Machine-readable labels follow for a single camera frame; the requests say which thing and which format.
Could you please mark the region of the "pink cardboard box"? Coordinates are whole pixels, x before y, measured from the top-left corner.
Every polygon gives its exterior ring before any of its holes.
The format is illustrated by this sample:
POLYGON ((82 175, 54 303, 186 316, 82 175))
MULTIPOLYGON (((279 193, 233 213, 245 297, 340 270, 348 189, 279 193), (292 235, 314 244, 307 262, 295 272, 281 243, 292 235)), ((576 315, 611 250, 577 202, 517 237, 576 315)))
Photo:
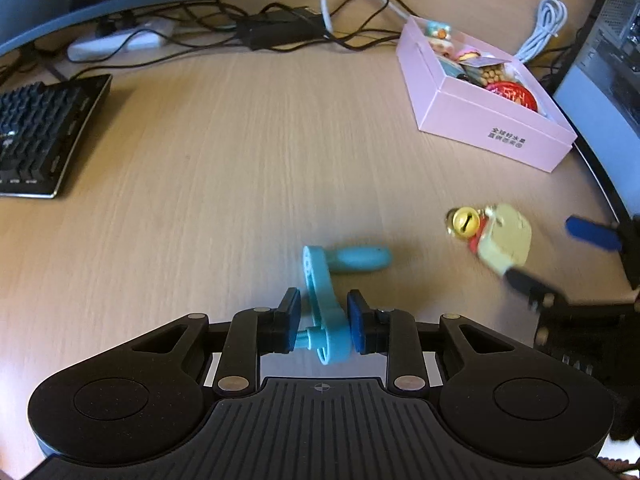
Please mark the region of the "pink cardboard box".
POLYGON ((510 54, 458 30, 451 32, 457 52, 475 49, 508 62, 535 98, 538 108, 529 110, 447 75, 424 29, 423 18, 409 18, 396 49, 418 129, 553 171, 577 134, 535 77, 510 54))

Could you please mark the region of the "white power strip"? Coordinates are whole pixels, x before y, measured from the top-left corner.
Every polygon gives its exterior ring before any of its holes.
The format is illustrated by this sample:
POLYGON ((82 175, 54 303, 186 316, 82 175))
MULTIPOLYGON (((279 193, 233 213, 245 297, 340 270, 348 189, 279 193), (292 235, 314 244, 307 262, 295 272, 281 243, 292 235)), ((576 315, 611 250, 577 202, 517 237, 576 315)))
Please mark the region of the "white power strip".
POLYGON ((175 24, 167 18, 151 18, 139 26, 111 35, 80 37, 70 44, 66 55, 73 63, 106 61, 119 52, 163 47, 174 30, 175 24))

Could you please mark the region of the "teal hand crank toy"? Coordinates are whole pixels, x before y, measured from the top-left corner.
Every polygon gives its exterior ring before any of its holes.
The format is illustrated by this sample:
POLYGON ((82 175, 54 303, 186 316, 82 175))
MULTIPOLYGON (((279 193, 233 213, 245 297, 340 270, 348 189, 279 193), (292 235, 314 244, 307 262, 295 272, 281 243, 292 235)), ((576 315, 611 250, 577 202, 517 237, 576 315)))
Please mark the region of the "teal hand crank toy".
POLYGON ((352 336, 347 314, 334 292, 332 275, 372 273, 391 263, 392 253, 382 246, 305 246, 303 271, 312 324, 297 333, 295 348, 316 352, 322 365, 347 360, 352 352, 352 336))

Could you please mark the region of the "black keyboard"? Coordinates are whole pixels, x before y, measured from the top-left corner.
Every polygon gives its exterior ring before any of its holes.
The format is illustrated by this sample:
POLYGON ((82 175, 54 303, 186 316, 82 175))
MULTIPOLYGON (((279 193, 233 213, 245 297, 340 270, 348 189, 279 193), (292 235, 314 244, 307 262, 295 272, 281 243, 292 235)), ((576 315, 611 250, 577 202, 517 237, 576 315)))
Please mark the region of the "black keyboard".
POLYGON ((93 115, 111 90, 113 77, 44 84, 1 95, 3 197, 53 198, 93 115))

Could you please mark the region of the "red round toy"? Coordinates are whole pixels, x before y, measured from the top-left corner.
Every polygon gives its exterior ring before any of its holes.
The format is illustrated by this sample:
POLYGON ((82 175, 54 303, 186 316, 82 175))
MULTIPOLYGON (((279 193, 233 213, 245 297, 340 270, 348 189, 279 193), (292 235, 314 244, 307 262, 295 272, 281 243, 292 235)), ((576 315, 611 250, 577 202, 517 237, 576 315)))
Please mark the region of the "red round toy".
POLYGON ((520 104, 528 110, 538 112, 538 104, 532 92, 518 82, 514 81, 496 81, 488 84, 485 89, 497 96, 520 104))

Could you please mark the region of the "black power adapter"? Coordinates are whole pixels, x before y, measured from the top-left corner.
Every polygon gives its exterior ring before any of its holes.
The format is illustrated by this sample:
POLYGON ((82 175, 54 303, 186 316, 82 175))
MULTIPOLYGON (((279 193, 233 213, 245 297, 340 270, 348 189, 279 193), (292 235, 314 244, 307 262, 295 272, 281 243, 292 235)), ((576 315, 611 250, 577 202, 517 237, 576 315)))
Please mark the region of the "black power adapter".
POLYGON ((294 46, 304 42, 323 40, 324 25, 320 14, 298 8, 268 10, 239 18, 236 38, 252 51, 294 46))

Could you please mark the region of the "gold bell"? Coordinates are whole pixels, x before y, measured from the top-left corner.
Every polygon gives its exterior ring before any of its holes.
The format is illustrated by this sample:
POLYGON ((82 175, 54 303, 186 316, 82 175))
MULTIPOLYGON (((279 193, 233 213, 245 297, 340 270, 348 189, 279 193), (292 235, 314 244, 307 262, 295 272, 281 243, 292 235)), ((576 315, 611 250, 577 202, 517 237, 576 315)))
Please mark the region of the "gold bell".
POLYGON ((470 206, 451 209, 446 215, 447 231, 460 240, 469 240, 480 229, 481 218, 480 212, 470 206))

